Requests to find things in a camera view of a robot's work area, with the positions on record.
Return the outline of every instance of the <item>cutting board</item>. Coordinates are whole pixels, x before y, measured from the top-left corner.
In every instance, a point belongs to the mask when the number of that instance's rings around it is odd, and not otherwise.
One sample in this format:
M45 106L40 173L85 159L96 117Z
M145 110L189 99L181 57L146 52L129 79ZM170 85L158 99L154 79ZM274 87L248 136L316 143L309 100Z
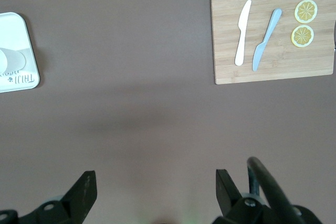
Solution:
M336 0L313 0L318 6L316 18L306 25L314 31L312 43L298 48L291 42L292 31L302 25L294 11L302 0L252 0L248 17L245 57L235 65L240 30L238 20L247 0L212 0L214 65L216 84L265 81L333 73ZM259 68L252 71L256 46L262 42L275 8L282 16L262 55Z

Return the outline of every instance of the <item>knife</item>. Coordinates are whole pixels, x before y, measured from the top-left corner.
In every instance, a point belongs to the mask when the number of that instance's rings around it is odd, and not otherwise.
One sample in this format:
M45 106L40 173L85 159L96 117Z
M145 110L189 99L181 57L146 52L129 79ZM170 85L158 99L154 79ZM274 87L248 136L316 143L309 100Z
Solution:
M261 57L263 55L263 52L265 50L269 37L271 37L271 34L273 33L273 30L275 26L277 25L281 17L281 14L282 14L282 10L280 8L276 8L272 13L271 19L268 23L268 27L267 27L267 30L264 36L264 40L256 47L256 50L253 55L253 62L252 62L253 71L257 71L258 69Z
M237 66L241 66L244 62L244 48L245 48L245 35L246 35L246 27L247 27L247 19L248 14L251 8L251 0L246 1L243 10L241 10L241 14L238 21L238 27L240 29L240 37L238 48L236 52L235 64Z

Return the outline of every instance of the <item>blue knife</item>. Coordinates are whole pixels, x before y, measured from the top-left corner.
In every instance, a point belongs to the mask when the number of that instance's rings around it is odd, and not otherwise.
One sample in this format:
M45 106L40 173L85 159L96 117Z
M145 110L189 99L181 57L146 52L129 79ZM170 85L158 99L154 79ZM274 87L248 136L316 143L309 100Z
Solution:
M271 19L269 21L264 40L256 47L256 50L253 55L253 62L252 62L252 69L253 71L257 71L261 57L263 55L263 52L265 50L265 47L267 45L267 42L269 40L269 37L271 37L271 34L273 33L273 30L275 26L277 25L280 17L282 14L282 10L280 8L277 8L273 11Z

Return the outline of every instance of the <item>cup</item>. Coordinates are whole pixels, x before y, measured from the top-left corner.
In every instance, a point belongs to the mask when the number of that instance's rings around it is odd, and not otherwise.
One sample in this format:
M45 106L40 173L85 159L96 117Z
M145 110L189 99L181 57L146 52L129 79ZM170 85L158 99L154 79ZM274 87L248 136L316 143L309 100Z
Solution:
M19 51L0 48L0 74L21 70L26 65L26 58Z

